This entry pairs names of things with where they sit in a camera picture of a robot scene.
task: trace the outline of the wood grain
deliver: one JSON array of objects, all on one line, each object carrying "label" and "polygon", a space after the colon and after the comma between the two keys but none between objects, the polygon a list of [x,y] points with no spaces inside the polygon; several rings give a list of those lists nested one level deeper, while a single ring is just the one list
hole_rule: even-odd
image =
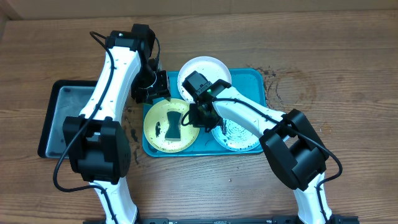
[{"label": "wood grain", "polygon": [[[166,70],[209,55],[263,74],[267,104],[302,110],[343,175],[326,184],[335,213],[361,223],[398,222],[398,11],[276,13],[9,21],[0,45],[0,222],[81,223],[104,217],[92,190],[52,183],[56,161],[37,146],[52,84],[96,80],[104,52],[88,35],[149,24]],[[143,217],[293,215],[294,195],[264,155],[154,159],[142,150],[142,106],[123,121],[132,165],[127,181]],[[130,135],[136,130],[138,142]],[[337,171],[327,161],[327,174]],[[62,166],[60,183],[85,184]]]}]

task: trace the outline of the yellow plate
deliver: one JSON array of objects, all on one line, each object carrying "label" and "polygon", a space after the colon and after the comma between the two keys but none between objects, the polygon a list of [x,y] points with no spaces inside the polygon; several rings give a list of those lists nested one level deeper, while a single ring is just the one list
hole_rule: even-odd
[{"label": "yellow plate", "polygon": [[176,111],[184,115],[188,110],[189,103],[180,99],[171,99],[170,102],[162,100],[156,103],[148,111],[144,120],[144,134],[149,144],[162,152],[180,152],[189,147],[199,134],[199,128],[194,128],[192,125],[180,126],[181,141],[168,141],[164,138],[169,128],[167,112]]}]

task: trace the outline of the blue tray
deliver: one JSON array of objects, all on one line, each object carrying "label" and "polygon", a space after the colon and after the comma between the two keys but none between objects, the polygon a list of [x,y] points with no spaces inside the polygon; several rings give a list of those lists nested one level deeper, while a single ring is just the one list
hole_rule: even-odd
[{"label": "blue tray", "polygon": [[[245,97],[255,101],[263,106],[266,105],[266,96],[264,93],[264,85],[259,72],[251,68],[235,68],[230,69],[232,77],[232,85]],[[182,99],[177,88],[178,72],[167,72],[170,79],[170,91],[172,98]],[[154,104],[164,100],[159,98],[154,100]],[[152,105],[144,105],[144,118]],[[253,154],[262,152],[261,145],[245,152],[234,152],[224,148],[213,137],[212,133],[205,133],[203,128],[200,129],[199,135],[195,142],[185,150],[176,153],[167,153],[158,151],[152,147],[142,132],[142,146],[144,151],[153,157],[179,157],[179,156],[222,156],[235,154]]]}]

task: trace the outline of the wooden table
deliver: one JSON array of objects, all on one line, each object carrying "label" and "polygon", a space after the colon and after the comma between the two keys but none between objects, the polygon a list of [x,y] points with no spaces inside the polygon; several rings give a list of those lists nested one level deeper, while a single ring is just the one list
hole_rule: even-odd
[{"label": "wooden table", "polygon": [[[398,11],[11,21],[0,45],[0,222],[81,223],[104,217],[93,190],[66,194],[56,161],[37,146],[52,84],[96,80],[104,50],[89,31],[149,24],[166,70],[209,55],[264,76],[267,104],[302,110],[341,160],[326,184],[335,213],[361,223],[398,222]],[[129,190],[143,217],[293,215],[293,192],[256,156],[153,159],[141,146],[142,106],[128,101],[123,126],[134,158]],[[131,136],[136,130],[138,141]],[[337,171],[327,161],[327,175]],[[66,162],[66,187],[85,185]]]}]

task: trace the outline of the cable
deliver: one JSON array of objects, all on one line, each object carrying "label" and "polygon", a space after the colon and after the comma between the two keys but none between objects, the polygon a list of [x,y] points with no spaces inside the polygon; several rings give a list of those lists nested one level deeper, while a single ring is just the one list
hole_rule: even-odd
[{"label": "cable", "polygon": [[111,60],[111,72],[109,74],[109,78],[108,78],[108,82],[106,83],[104,92],[102,92],[101,97],[98,100],[98,103],[95,105],[94,111],[93,113],[90,115],[90,117],[87,119],[87,121],[84,123],[84,125],[79,129],[79,131],[75,134],[75,136],[73,137],[73,139],[70,141],[69,145],[67,146],[67,148],[64,150],[64,152],[62,153],[60,159],[58,160],[57,165],[54,168],[54,173],[53,173],[53,177],[52,180],[54,182],[54,186],[59,189],[62,192],[76,192],[79,190],[86,190],[86,189],[99,189],[101,191],[101,194],[103,194],[105,196],[105,200],[106,203],[108,205],[109,208],[109,212],[112,216],[112,220],[115,222],[115,224],[118,224],[118,220],[116,219],[116,216],[112,210],[112,206],[111,206],[111,201],[108,197],[108,193],[106,192],[106,189],[104,189],[102,186],[99,185],[87,185],[87,186],[82,186],[82,187],[75,187],[72,189],[66,189],[64,187],[61,187],[58,183],[57,177],[58,177],[58,171],[61,167],[62,161],[64,160],[65,156],[68,154],[68,151],[70,150],[70,148],[72,147],[73,143],[76,141],[76,139],[83,133],[86,131],[86,128],[88,126],[88,123],[90,123],[90,121],[94,118],[95,114],[98,112],[98,110],[100,110],[101,108],[101,104],[104,101],[106,92],[109,89],[109,86],[111,85],[111,81],[113,78],[113,72],[114,72],[114,61],[113,61],[113,57],[112,57],[112,53],[109,51],[109,49],[104,45],[104,43],[102,43],[102,41],[100,41],[96,36],[101,37],[103,39],[105,39],[105,36],[93,32],[90,32],[90,35],[92,36],[92,38],[94,38],[99,44],[101,44],[101,46],[105,49],[106,53],[108,53],[109,58]]},{"label": "cable", "polygon": [[160,56],[160,43],[159,43],[159,39],[157,37],[155,37],[155,40],[157,42],[157,56],[155,59],[155,65],[156,65],[156,70],[157,70],[157,65],[159,64],[159,56]]},{"label": "cable", "polygon": [[[232,99],[232,98],[213,98],[212,100],[213,102],[215,101],[232,101],[235,103],[241,103],[245,106],[247,106],[248,108],[254,110],[256,113],[258,113],[259,115],[261,115],[262,117],[264,117],[266,120],[269,120],[275,124],[282,124],[281,122],[272,119],[270,116],[264,114],[262,111],[258,110],[257,108],[255,108],[253,105],[250,105],[249,103],[246,103],[245,101],[239,100],[239,99]],[[310,139],[309,137],[306,137],[305,135],[303,135],[302,133],[296,131],[295,129],[293,129],[292,127],[285,125],[285,128],[289,129],[289,131],[293,132],[294,134],[296,134],[297,136],[304,138],[305,140],[308,140],[310,142],[312,142],[314,145],[316,145],[319,149],[325,151],[327,154],[329,154],[330,157],[332,157],[332,159],[337,163],[338,166],[338,172],[337,174],[328,177],[326,179],[321,180],[318,184],[317,184],[317,195],[318,195],[318,201],[319,201],[319,205],[321,207],[321,212],[323,215],[323,218],[325,219],[326,223],[329,223],[329,220],[326,217],[326,212],[325,209],[323,208],[323,204],[322,204],[322,199],[321,199],[321,193],[320,193],[320,186],[328,181],[334,180],[337,177],[339,177],[342,173],[343,173],[343,166],[341,165],[340,160],[331,152],[329,151],[329,149],[327,149],[326,147],[322,146],[321,144],[317,143],[316,141]]]}]

